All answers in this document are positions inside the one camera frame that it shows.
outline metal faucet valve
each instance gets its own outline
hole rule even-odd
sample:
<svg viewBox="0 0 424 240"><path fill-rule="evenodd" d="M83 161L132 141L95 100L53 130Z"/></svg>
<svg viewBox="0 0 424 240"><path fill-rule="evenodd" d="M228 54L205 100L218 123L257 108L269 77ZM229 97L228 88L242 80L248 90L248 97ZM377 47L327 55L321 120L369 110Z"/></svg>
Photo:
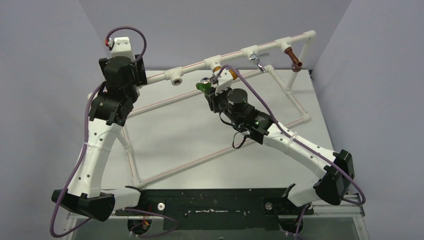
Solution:
<svg viewBox="0 0 424 240"><path fill-rule="evenodd" d="M267 56L269 56L270 54L269 53L263 53L263 54L257 54L257 53L252 53L250 56L249 56L249 60L252 62L252 63L254 63L256 66L257 66L257 68L262 72L262 73L264 73L265 72L265 68L262 66L262 64L261 64L261 61L260 61L260 58L262 58L262 57L267 57Z"/></svg>

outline white robotic arm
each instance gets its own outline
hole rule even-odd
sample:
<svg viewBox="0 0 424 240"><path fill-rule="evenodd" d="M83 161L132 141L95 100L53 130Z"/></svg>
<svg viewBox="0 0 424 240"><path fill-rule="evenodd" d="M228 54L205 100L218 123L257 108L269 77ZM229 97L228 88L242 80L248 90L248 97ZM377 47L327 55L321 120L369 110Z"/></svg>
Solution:
<svg viewBox="0 0 424 240"><path fill-rule="evenodd" d="M216 68L211 78L203 78L196 84L197 89L204 93L210 110L214 113L224 113L231 123L223 122L236 131L244 133L245 137L279 150L315 174L316 177L308 184L292 184L287 189L284 197L293 205L300 207L317 200L339 205L351 182L338 169L353 179L355 173L352 155L345 150L337 153L325 149L299 136L296 132L291 132L275 119L263 99L235 68L229 65L224 65L223 68ZM250 105L245 90L231 89L231 83L237 77L247 85L271 115Z"/></svg>
<svg viewBox="0 0 424 240"><path fill-rule="evenodd" d="M313 201L321 200L314 189L314 185L319 179L322 179L325 176L327 171L324 168L325 166L329 166L329 164L317 155L307 151L305 148L295 143L294 139L301 141L310 148L316 149L317 152L330 160L335 159L335 156L333 156L334 151L320 147L299 136L296 132L291 132L288 128L284 127L283 124L279 124L286 133L291 133L291 137L287 137L282 134L276 124L273 123L267 130L269 134L263 137L263 145L277 149L278 151L290 156L316 175L316 177L311 179L311 181L309 181L306 185L296 184L288 193L288 200L297 207Z"/></svg>
<svg viewBox="0 0 424 240"><path fill-rule="evenodd" d="M137 86L147 82L143 59L135 62L128 37L115 38L110 48L111 58L99 60L105 82L88 114L85 156L67 189L55 190L52 195L56 202L66 191L62 207L99 221L107 220L115 210L137 206L141 196L130 187L101 189L109 153L139 96Z"/></svg>

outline white wall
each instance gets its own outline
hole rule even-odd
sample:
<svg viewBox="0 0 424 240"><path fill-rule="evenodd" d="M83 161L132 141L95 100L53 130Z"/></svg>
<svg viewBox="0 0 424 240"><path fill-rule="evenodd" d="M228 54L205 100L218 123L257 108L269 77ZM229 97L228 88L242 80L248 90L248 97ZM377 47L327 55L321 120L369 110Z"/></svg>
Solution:
<svg viewBox="0 0 424 240"><path fill-rule="evenodd" d="M77 0L3 1L0 43L0 238L50 239L51 195L75 165L106 55Z"/></svg>
<svg viewBox="0 0 424 240"><path fill-rule="evenodd" d="M373 240L423 239L424 1L353 0L312 73Z"/></svg>
<svg viewBox="0 0 424 240"><path fill-rule="evenodd" d="M147 36L145 66L167 69L197 63L251 45L272 42L309 30L317 32L305 67L311 69L352 0L80 0L99 38L120 25ZM129 34L141 51L142 41ZM302 46L296 44L295 53ZM265 64L290 68L287 56L272 53ZM253 68L247 59L232 62Z"/></svg>

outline wire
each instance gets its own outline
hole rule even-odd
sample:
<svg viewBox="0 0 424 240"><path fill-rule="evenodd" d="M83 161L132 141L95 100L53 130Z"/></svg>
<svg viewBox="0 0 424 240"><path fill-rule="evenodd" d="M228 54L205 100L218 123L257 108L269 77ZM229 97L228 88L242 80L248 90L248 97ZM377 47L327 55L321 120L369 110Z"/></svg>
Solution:
<svg viewBox="0 0 424 240"><path fill-rule="evenodd" d="M180 226L180 223L177 220L175 220L175 219L173 219L173 218L171 218L169 216L165 216L165 215L159 214L159 213L154 213L154 212L150 212L150 211L143 211L143 210L138 210L138 209L132 209L132 208L125 208L125 210L126 211L129 211L129 212L135 212L135 213L140 213L140 214L145 214L145 215L150 215L150 216L161 217L161 218L164 218L164 219L167 219L167 220L169 220L171 222L176 223L175 227L173 227L173 228L171 228L171 229L169 229L167 231L164 231L164 232L160 232L160 233L156 233L156 234L152 234L152 235L146 235L146 236L135 235L136 237L141 238L141 239L160 237L160 236L163 236L165 234L169 234L170 232L175 231ZM132 226L131 229L129 230L130 231L129 234L134 234L133 233L133 230L135 228L141 226L142 224L143 223L139 223L139 224L136 224L136 225Z"/></svg>
<svg viewBox="0 0 424 240"><path fill-rule="evenodd" d="M148 211L151 212L152 211L152 205L148 206ZM147 224L147 226L149 225L149 223L146 221L146 215L143 215L143 224Z"/></svg>
<svg viewBox="0 0 424 240"><path fill-rule="evenodd" d="M303 206L306 207L306 210L308 210L309 207L312 206L312 205L311 205L311 203L306 203L306 205L303 205ZM299 220L302 221L301 220L301 213L302 213L302 211L299 212L299 215L297 215L296 220L295 220L296 222L299 221Z"/></svg>
<svg viewBox="0 0 424 240"><path fill-rule="evenodd" d="M234 146L234 140L235 140L235 138L236 138L236 135L237 134L240 134L241 132L236 132L236 133L234 133L234 136L232 137L232 144L231 144L231 146L234 148L234 149L240 149L241 147L243 147L243 144L245 144L245 142L246 142L246 139L248 139L248 136L247 135L244 135L243 136L243 140L240 142L240 144L238 145L238 146Z"/></svg>
<svg viewBox="0 0 424 240"><path fill-rule="evenodd" d="M231 122L227 122L227 121L224 121L224 119L221 117L221 114L222 114L223 112L221 111L221 112L219 112L219 119L221 120L221 122L223 123L223 124L225 124L225 125L228 125L228 126L231 126L231 127L233 127L235 130L237 130L237 131L240 131L239 130L239 128L236 126L236 125L234 125L234 124L232 124Z"/></svg>
<svg viewBox="0 0 424 240"><path fill-rule="evenodd" d="M294 232L294 240L298 239L298 233L299 233L299 229L301 227L302 219L304 217L306 209L308 209L310 205L311 205L310 203L305 204L305 206L302 209L302 212L300 213L299 221L297 222L296 232Z"/></svg>
<svg viewBox="0 0 424 240"><path fill-rule="evenodd" d="M106 44L106 46L109 47L108 42L109 42L109 38L111 37L111 35L113 33L117 32L117 31L119 31L119 30L124 30L124 29L133 30L134 32L137 32L138 34L140 34L140 36L143 38L143 42L144 42L143 50L141 51L140 55L134 60L134 63L137 63L140 59L142 59L143 55L146 52L146 47L147 47L146 37L142 33L142 31L140 31L137 28L132 27L132 26L115 27L114 29L110 30L110 32L106 35L106 39L104 40L104 43Z"/></svg>
<svg viewBox="0 0 424 240"><path fill-rule="evenodd" d="M96 89L93 91L90 98L88 99L87 106L85 107L85 113L84 113L84 143L87 143L89 141L89 110L90 110L90 105L93 101L94 96L99 92L101 86L102 86L102 84L100 84L98 87L96 87ZM56 221L56 216L58 215L59 207L61 206L62 200L65 197L65 194L68 190L69 184L72 181L72 178L75 176L78 168L80 167L81 163L83 162L83 159L86 155L86 152L87 152L87 144L83 144L81 154L79 155L78 161L76 162L75 167L73 168L68 179L66 180L66 183L62 188L62 191L60 191L59 197L57 198L57 201L56 201L56 205L54 206L53 214L52 214L51 220L50 220L50 234L54 238L61 238L61 237L64 237L64 236L72 233L73 231L75 231L76 229L78 229L79 227L81 227L82 225L84 225L85 223L90 221L90 219L91 219L91 218L88 218L88 219L84 220L83 222L81 222L80 224L75 226L74 228L69 229L68 231L66 231L64 233L61 233L61 234L55 233L55 221Z"/></svg>
<svg viewBox="0 0 424 240"><path fill-rule="evenodd" d="M274 212L274 214L275 214L275 216L276 216L276 218L277 218L277 221L278 222L280 222L280 217L279 217L279 215L278 215L278 212L277 212L277 210L275 209L275 208L273 208L272 209L273 210L273 212ZM301 224L302 223L302 221L299 221L299 219L301 219L300 217L301 217L301 213L302 213L302 211L300 211L299 212L299 215L296 217L296 219L294 220L294 224ZM288 231L288 230L286 230L286 229L283 229L283 230L285 230L285 235L287 236L287 235L293 235L293 236L297 236L298 234L296 233L296 234L294 234L294 233L292 233L292 232L290 232L290 231ZM300 240L304 240L304 238L302 238L301 236L297 236Z"/></svg>
<svg viewBox="0 0 424 240"><path fill-rule="evenodd" d="M235 67L231 66L231 65L224 65L221 67L221 69L218 72L218 76L223 72L224 69L229 68L231 69L239 78L240 80L246 85L246 87L253 93L253 95L255 95L255 97L262 103L262 105L265 107L265 109L268 111L269 115L272 118L272 121L275 123L275 125L277 126L277 128L281 131L282 134L284 134L286 137L291 138L292 136L284 131L284 129L280 126L279 121L276 119L276 117L274 116L273 112L271 111L270 107L267 105L267 103L261 98L261 96L259 96L259 94L253 89L253 87L248 83L248 81L246 81L246 79L236 70ZM361 201L352 201L349 199L346 199L342 196L340 196L340 198L343 201L346 201L348 203L351 204L356 204L356 205L363 205L365 204L365 194L362 191L362 189L358 186L358 184L345 172L343 171L339 166L337 166L334 162L330 161L328 158L326 158L325 156L321 155L321 153L315 151L314 149L308 147L306 144L304 144L303 142L299 141L298 139L294 138L293 141L295 143L297 143L298 145L302 146L304 149L308 150L309 152L311 152L312 154L320 157L322 160L324 160L325 162L327 162L328 164L330 164L332 167L334 167L337 171L339 171L343 177L345 177L359 192L362 200Z"/></svg>

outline copper pipe fitting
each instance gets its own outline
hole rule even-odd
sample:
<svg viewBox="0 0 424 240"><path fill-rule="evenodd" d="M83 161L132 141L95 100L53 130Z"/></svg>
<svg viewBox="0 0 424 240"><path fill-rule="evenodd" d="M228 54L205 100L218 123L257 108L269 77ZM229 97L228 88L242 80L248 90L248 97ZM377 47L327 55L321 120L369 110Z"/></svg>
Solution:
<svg viewBox="0 0 424 240"><path fill-rule="evenodd" d="M302 70L303 63L299 61L298 57L293 53L293 49L288 47L284 53L287 54L291 59L291 70L295 73L300 72L300 70Z"/></svg>

